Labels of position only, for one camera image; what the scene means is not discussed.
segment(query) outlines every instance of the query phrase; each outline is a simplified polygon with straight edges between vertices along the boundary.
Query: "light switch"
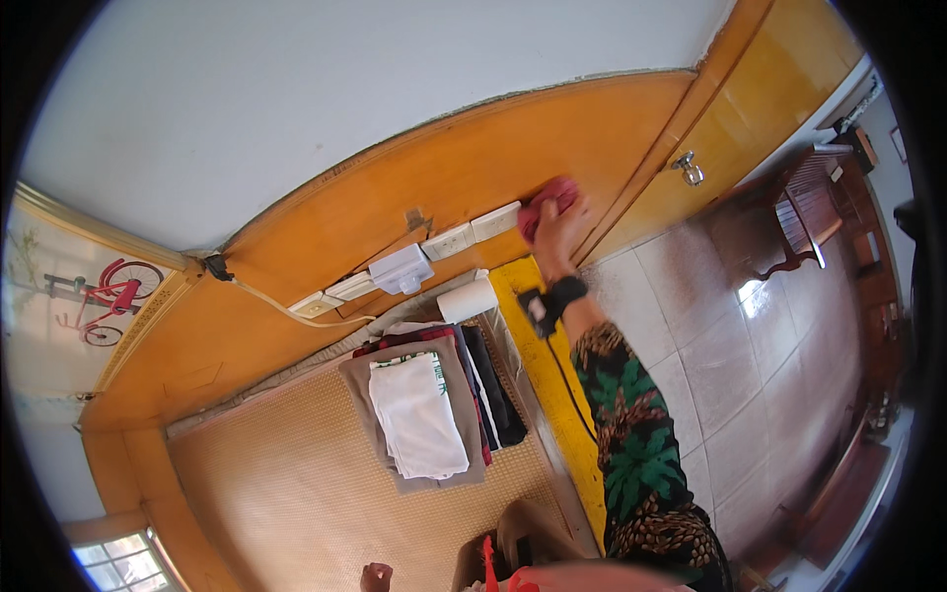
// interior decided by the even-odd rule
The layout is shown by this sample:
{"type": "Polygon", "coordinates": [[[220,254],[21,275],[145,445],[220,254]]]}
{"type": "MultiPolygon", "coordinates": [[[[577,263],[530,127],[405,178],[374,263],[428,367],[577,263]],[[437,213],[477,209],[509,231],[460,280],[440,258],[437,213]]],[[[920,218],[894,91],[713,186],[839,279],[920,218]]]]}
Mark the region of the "light switch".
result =
{"type": "Polygon", "coordinates": [[[315,294],[306,296],[291,306],[290,312],[296,313],[304,318],[316,318],[320,314],[326,313],[343,304],[345,303],[342,300],[333,298],[332,296],[326,296],[322,290],[319,290],[315,294]]]}

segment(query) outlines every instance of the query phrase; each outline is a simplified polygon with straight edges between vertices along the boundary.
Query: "wristwatch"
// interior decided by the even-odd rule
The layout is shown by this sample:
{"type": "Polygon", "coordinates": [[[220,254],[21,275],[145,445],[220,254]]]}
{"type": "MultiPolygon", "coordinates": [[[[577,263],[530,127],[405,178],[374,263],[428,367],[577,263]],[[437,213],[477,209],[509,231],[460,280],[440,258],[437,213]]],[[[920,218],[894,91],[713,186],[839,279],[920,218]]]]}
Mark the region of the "wristwatch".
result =
{"type": "Polygon", "coordinates": [[[560,319],[569,303],[589,292],[585,282],[576,276],[565,276],[551,286],[545,294],[533,288],[517,297],[533,330],[541,339],[556,332],[556,321],[560,319]]]}

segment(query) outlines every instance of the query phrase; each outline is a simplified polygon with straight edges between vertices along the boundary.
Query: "electrical cable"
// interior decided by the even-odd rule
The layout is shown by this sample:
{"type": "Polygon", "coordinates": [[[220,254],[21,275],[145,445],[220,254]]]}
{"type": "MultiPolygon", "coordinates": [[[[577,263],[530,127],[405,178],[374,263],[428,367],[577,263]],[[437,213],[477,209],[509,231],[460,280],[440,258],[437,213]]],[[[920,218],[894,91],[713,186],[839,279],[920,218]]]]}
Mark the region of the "electrical cable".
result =
{"type": "Polygon", "coordinates": [[[556,361],[556,366],[559,368],[559,374],[563,377],[563,382],[565,383],[565,389],[569,391],[569,399],[572,401],[572,407],[576,410],[576,415],[579,416],[579,421],[582,422],[582,427],[585,428],[585,433],[589,435],[589,438],[592,439],[592,442],[598,445],[599,439],[595,437],[595,432],[589,428],[589,424],[585,421],[585,416],[582,415],[582,412],[579,409],[579,402],[576,401],[576,395],[572,392],[572,386],[569,385],[569,381],[565,377],[563,365],[560,364],[559,356],[557,356],[555,350],[552,349],[552,344],[549,343],[548,337],[545,339],[545,346],[549,348],[549,353],[552,355],[552,359],[556,361]]]}
{"type": "Polygon", "coordinates": [[[260,290],[257,290],[257,289],[254,288],[253,286],[249,286],[249,285],[243,283],[243,282],[240,281],[239,279],[231,278],[231,279],[230,279],[230,283],[234,284],[235,286],[237,286],[237,287],[239,287],[239,288],[242,288],[243,290],[246,290],[247,292],[249,292],[249,293],[252,294],[253,296],[256,296],[257,298],[259,298],[260,300],[263,300],[264,302],[267,302],[267,303],[270,304],[273,308],[277,309],[278,311],[280,311],[281,313],[285,314],[286,316],[289,316],[290,318],[292,318],[292,320],[294,320],[294,321],[296,321],[296,322],[299,322],[299,323],[302,323],[303,325],[308,325],[308,326],[310,326],[310,327],[316,327],[316,328],[318,328],[318,329],[325,329],[325,328],[327,328],[327,327],[341,327],[342,325],[349,325],[349,324],[351,324],[351,323],[357,323],[358,321],[365,320],[365,319],[367,319],[367,320],[372,320],[372,321],[373,321],[373,320],[375,320],[376,318],[378,318],[378,317],[376,317],[376,316],[371,316],[371,315],[369,315],[369,314],[366,314],[366,315],[363,315],[363,316],[359,316],[358,318],[348,318],[348,319],[346,319],[346,320],[344,320],[344,321],[342,321],[342,322],[340,322],[340,323],[313,323],[313,322],[312,322],[311,320],[309,320],[308,318],[304,318],[304,317],[299,316],[298,314],[294,313],[293,311],[290,311],[289,309],[287,309],[286,307],[284,307],[282,304],[276,302],[275,300],[273,300],[272,298],[270,298],[269,296],[267,296],[266,294],[264,294],[264,293],[261,292],[260,290]]]}

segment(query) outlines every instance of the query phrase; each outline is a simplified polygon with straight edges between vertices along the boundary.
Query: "red bicycle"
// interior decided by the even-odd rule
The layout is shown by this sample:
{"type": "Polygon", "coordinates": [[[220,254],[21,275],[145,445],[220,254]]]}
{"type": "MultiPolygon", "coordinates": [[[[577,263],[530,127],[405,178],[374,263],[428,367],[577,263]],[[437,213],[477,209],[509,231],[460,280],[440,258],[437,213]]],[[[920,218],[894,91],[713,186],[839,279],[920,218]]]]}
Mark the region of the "red bicycle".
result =
{"type": "Polygon", "coordinates": [[[132,304],[133,300],[141,300],[151,296],[157,290],[165,277],[158,268],[144,261],[125,261],[124,259],[114,260],[108,267],[102,270],[98,277],[98,287],[90,286],[85,283],[85,278],[79,276],[75,279],[57,278],[55,276],[45,276],[49,281],[46,286],[47,293],[55,297],[57,291],[56,284],[62,283],[71,285],[76,294],[82,295],[79,314],[76,316],[76,323],[69,324],[69,316],[63,314],[63,319],[56,315],[56,322],[61,327],[75,329],[79,332],[79,339],[99,348],[108,348],[121,339],[122,332],[116,327],[99,325],[99,322],[112,316],[120,316],[125,313],[137,310],[138,307],[132,304]],[[81,325],[82,313],[85,312],[85,305],[92,301],[99,306],[107,306],[109,312],[98,316],[88,323],[81,325]]]}

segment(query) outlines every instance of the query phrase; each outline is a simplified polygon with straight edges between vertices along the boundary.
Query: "green patterned sleeve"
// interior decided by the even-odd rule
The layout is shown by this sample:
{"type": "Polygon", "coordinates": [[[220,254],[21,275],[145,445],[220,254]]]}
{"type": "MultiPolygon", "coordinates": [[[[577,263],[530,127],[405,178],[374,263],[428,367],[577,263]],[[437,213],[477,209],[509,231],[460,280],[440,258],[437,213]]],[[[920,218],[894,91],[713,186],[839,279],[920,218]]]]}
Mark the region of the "green patterned sleeve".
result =
{"type": "Polygon", "coordinates": [[[621,331],[609,322],[586,332],[572,362],[598,434],[608,556],[696,567],[705,585],[695,589],[730,589],[723,550],[681,470],[674,421],[621,331]]]}

